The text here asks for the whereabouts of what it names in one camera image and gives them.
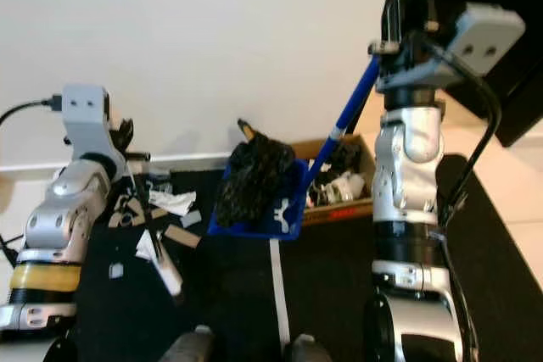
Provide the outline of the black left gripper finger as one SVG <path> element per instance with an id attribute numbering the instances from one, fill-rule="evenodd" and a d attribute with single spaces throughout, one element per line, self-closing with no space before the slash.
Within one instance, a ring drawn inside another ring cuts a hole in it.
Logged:
<path id="1" fill-rule="evenodd" d="M 150 230 L 150 222 L 152 221 L 150 203 L 148 202 L 148 193 L 146 187 L 141 182 L 132 183 L 133 196 L 138 203 L 140 211 L 140 226 L 144 231 Z"/>

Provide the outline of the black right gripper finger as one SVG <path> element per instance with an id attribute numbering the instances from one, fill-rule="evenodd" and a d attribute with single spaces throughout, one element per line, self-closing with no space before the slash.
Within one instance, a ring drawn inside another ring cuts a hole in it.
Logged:
<path id="1" fill-rule="evenodd" d="M 387 44 L 402 42 L 402 5 L 400 0 L 384 0 L 383 3 L 383 41 Z"/>

